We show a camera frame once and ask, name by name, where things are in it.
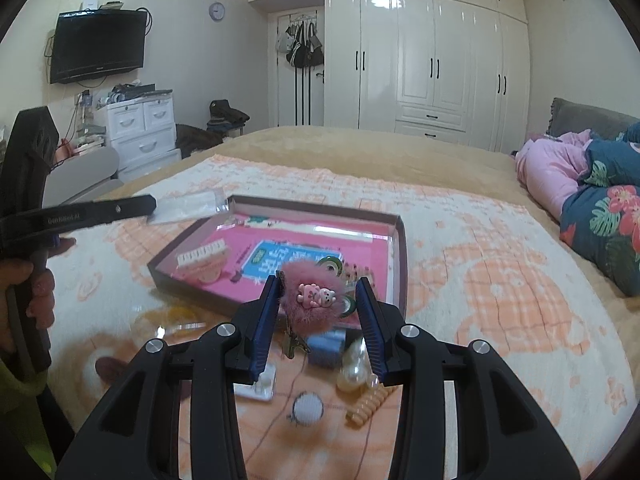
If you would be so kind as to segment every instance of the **television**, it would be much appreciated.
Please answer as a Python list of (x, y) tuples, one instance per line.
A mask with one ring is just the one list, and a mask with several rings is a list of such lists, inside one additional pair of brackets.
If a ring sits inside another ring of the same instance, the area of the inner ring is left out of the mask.
[(78, 10), (58, 16), (50, 83), (130, 72), (145, 59), (144, 10)]

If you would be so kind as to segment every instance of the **pink pom pom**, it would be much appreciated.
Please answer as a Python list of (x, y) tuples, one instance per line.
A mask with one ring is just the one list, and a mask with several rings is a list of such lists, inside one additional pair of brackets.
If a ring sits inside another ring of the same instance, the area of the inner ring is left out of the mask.
[[(284, 274), (284, 295), (280, 298), (280, 306), (289, 317), (293, 332), (299, 336), (307, 336), (331, 330), (339, 320), (339, 313), (344, 305), (345, 285), (343, 280), (324, 267), (317, 266), (309, 260), (289, 262), (282, 266)], [(335, 292), (333, 306), (316, 306), (306, 308), (298, 302), (300, 285), (315, 283), (319, 288), (327, 288)]]

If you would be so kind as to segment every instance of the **gray pillow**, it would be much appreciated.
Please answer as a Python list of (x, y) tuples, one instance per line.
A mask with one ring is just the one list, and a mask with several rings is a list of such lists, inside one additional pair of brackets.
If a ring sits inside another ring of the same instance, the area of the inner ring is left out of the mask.
[(640, 120), (630, 115), (556, 97), (551, 104), (551, 120), (546, 134), (559, 137), (567, 132), (593, 130), (603, 139), (613, 140), (630, 124), (638, 121)]

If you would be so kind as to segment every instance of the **finger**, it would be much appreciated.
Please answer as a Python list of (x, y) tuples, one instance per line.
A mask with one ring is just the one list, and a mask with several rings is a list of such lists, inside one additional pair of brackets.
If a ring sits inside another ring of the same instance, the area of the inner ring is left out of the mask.
[(33, 264), (25, 260), (0, 261), (0, 288), (19, 285), (26, 281), (33, 272)]
[(34, 296), (47, 296), (53, 292), (56, 287), (56, 280), (49, 269), (46, 269), (41, 275), (32, 281)]
[(49, 328), (53, 324), (53, 294), (48, 296), (38, 296), (31, 300), (27, 308), (27, 316), (36, 319), (36, 327), (38, 329)]
[(75, 244), (75, 238), (60, 238), (60, 245), (55, 249), (49, 250), (49, 256), (58, 256), (59, 254), (66, 253)]

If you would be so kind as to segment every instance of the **pink blanket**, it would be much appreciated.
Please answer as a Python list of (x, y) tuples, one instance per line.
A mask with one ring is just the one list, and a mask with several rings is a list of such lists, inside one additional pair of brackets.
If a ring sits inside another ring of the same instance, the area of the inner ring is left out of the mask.
[(584, 152), (591, 142), (590, 134), (584, 130), (557, 139), (543, 136), (528, 140), (516, 155), (518, 180), (558, 221), (564, 201), (578, 191), (578, 177), (589, 169)]

